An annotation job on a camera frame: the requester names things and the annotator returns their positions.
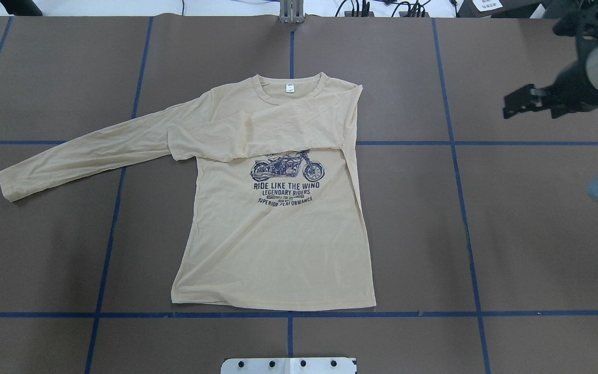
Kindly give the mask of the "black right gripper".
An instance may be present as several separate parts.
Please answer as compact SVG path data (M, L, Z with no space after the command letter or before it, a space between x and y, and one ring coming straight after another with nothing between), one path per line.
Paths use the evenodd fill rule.
M590 83L584 67L574 62L548 87L542 89L527 84L506 95L503 118L507 120L517 114L543 111L543 102L550 109L552 119L572 113L588 113L598 108L598 91Z

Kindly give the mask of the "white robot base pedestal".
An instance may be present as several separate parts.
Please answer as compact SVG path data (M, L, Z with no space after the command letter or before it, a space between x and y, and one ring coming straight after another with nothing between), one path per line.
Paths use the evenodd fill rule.
M355 358L268 357L224 360L221 373L358 373Z

